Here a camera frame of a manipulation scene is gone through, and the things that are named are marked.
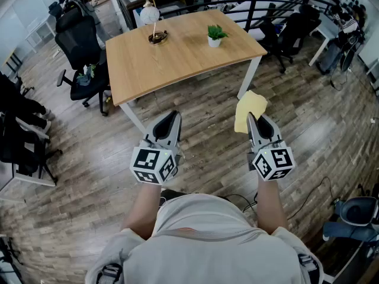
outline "black and white marker cube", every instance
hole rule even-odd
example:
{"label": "black and white marker cube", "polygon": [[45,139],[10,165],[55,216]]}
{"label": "black and white marker cube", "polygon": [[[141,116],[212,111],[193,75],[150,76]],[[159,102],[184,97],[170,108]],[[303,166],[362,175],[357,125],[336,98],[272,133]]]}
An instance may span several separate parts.
{"label": "black and white marker cube", "polygon": [[176,168],[173,152],[149,147],[135,147],[130,170],[139,182],[162,185]]}
{"label": "black and white marker cube", "polygon": [[253,164],[264,181],[282,179],[296,166],[291,147],[261,149]]}

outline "desk lamp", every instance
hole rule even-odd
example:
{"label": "desk lamp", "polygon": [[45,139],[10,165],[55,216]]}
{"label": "desk lamp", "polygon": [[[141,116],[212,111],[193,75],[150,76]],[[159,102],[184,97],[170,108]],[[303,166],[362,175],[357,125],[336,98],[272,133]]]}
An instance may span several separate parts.
{"label": "desk lamp", "polygon": [[149,43],[152,45],[161,44],[166,41],[168,33],[167,31],[155,31],[156,22],[159,20],[160,13],[156,7],[154,0],[146,0],[146,3],[143,5],[144,9],[141,11],[140,17],[143,23],[153,24],[154,30],[153,34],[149,36]]}

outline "white lamp shade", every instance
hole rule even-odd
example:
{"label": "white lamp shade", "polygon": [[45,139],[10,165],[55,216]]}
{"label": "white lamp shade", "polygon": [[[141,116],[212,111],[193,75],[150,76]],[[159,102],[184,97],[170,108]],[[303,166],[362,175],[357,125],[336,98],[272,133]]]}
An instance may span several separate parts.
{"label": "white lamp shade", "polygon": [[159,20],[159,11],[156,7],[145,7],[140,14],[140,18],[145,24],[153,24]]}

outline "potted plant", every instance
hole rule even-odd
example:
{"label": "potted plant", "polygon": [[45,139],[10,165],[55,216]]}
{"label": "potted plant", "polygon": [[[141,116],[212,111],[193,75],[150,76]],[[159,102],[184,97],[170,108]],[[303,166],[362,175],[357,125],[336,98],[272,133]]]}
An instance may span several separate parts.
{"label": "potted plant", "polygon": [[228,37],[221,26],[208,25],[208,43],[210,47],[219,47],[221,39]]}

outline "lamp base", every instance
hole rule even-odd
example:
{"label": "lamp base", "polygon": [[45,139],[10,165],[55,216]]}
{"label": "lamp base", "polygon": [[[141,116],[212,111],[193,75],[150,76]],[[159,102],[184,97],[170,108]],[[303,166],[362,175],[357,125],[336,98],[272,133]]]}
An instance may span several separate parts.
{"label": "lamp base", "polygon": [[164,32],[156,31],[154,36],[152,34],[149,36],[149,43],[152,45],[162,44],[163,42],[167,40],[167,37],[168,37],[167,31],[164,31]]}

